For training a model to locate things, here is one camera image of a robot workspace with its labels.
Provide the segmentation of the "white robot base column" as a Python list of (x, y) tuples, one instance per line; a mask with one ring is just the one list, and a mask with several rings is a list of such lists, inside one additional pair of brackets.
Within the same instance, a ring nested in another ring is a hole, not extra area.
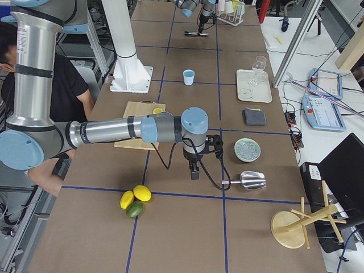
[(153, 67), (144, 66), (138, 59), (127, 2), (104, 0), (102, 5), (117, 55), (110, 90), (148, 93)]

